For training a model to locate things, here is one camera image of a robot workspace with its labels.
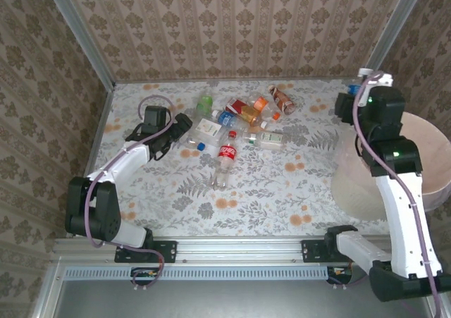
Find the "left aluminium frame post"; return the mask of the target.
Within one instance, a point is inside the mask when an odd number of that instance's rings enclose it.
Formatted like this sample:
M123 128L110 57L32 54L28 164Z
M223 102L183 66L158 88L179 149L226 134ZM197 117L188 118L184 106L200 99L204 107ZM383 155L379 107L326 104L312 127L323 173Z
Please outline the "left aluminium frame post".
M108 94L113 92L116 80L113 78L113 73L109 69L106 60L101 55L100 48L95 44L86 22L76 9L74 1L54 0L54 2L105 87L106 92Z

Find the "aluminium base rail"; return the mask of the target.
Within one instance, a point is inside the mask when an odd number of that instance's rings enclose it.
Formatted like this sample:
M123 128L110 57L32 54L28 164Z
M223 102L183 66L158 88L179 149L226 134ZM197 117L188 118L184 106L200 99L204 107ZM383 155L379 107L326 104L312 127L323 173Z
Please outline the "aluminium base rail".
M177 243L169 249L170 265L290 265L303 263L305 245L321 236L283 237L165 237ZM114 263L116 248L100 248L83 237L58 239L51 252L52 263L103 265Z

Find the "aluminium frame post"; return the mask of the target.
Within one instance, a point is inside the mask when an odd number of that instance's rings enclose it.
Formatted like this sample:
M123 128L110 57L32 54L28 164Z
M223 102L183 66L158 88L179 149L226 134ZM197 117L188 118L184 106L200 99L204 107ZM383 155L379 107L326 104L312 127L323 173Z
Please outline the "aluminium frame post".
M116 80L113 78L113 73L109 69L106 60L101 55L100 48L95 44L86 22L76 9L74 1L54 0L54 2L105 87L106 92L108 94L113 92Z
M377 70L381 67L417 1L398 0L381 36L370 53L369 59L364 65L365 68Z

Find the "red label tea bottle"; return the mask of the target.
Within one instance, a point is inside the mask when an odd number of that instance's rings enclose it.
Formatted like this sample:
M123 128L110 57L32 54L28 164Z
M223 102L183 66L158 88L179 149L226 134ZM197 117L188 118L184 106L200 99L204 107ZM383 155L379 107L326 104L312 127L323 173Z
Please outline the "red label tea bottle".
M268 123L261 117L259 111L252 106L241 101L240 99L230 99L226 106L226 111L239 116L243 121L248 123L251 127L260 127L265 129Z

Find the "left aluminium side rail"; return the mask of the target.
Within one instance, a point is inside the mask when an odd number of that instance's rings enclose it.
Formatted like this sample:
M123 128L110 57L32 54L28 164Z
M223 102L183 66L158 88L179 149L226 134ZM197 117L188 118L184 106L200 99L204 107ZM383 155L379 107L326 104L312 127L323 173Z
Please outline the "left aluminium side rail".
M68 233L105 241L118 230L115 222L119 218L116 187L111 182L96 182L88 174L94 171L113 95L113 91L107 94L85 175L74 177L69 182L65 219Z

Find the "floral tablecloth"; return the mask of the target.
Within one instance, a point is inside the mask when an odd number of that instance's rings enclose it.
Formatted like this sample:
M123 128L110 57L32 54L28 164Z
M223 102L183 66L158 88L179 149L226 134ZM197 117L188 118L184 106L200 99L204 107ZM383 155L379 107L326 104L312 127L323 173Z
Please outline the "floral tablecloth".
M218 149L174 144L118 186L122 218L156 236L317 236L345 224L366 235L387 234L385 221L348 216L330 192L346 129L333 107L345 80L279 80L276 86L296 106L268 127L286 137L282 150L238 140L229 186L214 190Z

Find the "large clear blue cap bottle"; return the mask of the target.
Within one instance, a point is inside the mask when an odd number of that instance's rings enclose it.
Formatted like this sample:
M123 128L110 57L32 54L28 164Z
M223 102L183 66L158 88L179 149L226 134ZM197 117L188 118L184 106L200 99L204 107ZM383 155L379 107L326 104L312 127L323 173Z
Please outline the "large clear blue cap bottle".
M188 149L204 151L208 147L220 147L226 137L226 127L201 118L181 137L180 143Z

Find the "brown drink plastic bottle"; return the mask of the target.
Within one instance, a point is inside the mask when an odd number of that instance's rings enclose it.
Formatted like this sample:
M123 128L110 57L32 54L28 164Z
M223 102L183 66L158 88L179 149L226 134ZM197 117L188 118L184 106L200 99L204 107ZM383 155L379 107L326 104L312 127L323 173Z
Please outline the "brown drink plastic bottle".
M276 106L283 114L288 116L295 111L296 106L293 101L275 85L269 85L268 92L272 96L274 102L276 103Z

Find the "white green label clear bottle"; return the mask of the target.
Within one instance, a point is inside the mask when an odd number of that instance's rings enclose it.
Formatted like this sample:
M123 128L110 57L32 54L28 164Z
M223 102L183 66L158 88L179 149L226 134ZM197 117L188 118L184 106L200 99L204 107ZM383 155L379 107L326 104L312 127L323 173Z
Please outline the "white green label clear bottle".
M285 147L283 134L261 131L259 133L244 132L242 138L245 142L261 149L281 151Z

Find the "orange label orange cap bottle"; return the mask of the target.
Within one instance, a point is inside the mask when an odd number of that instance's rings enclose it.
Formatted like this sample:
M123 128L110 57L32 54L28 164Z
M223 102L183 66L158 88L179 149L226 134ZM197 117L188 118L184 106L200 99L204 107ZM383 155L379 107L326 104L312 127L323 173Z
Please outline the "orange label orange cap bottle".
M248 96L248 103L259 112L259 115L265 121L277 121L281 117L280 111L274 102L271 102L259 92L251 93Z

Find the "right aluminium frame post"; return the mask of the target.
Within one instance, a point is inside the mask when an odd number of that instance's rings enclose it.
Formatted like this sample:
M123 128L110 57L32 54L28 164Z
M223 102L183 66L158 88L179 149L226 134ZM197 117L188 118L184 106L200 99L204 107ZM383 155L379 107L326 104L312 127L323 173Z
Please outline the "right aluminium frame post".
M370 53L369 59L364 65L365 68L377 70L381 67L417 1L398 0L381 36Z

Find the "Coca-Cola plastic bottle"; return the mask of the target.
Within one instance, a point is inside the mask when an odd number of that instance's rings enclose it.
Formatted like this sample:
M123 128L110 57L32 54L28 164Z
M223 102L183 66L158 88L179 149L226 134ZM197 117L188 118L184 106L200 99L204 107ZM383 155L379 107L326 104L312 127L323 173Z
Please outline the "Coca-Cola plastic bottle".
M237 132L235 130L229 131L225 142L219 149L212 181L214 190L225 190L228 186L229 176L237 156L236 137Z

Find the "grey metal tray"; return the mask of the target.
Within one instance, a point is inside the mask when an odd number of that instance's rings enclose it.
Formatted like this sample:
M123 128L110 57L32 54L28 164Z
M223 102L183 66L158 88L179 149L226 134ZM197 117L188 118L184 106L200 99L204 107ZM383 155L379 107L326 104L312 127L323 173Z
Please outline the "grey metal tray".
M32 318L433 318L430 299L379 302L369 282L163 280L147 290L128 280L69 280L49 267Z

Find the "blue label white cap bottle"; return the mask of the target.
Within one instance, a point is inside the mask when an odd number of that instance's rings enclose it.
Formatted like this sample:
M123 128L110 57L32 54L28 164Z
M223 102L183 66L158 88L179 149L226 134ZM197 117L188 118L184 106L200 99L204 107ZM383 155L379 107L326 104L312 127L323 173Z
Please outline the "blue label white cap bottle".
M213 110L211 116L217 123L227 128L239 130L244 125L240 118L228 111Z

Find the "green label plastic bottle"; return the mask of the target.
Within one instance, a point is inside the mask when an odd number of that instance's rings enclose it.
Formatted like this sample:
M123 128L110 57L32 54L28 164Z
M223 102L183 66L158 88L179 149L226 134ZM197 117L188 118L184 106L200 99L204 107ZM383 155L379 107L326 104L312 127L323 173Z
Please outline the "green label plastic bottle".
M195 108L195 116L204 118L210 117L211 110L213 106L213 96L209 92L203 92L200 94L197 100L197 105Z

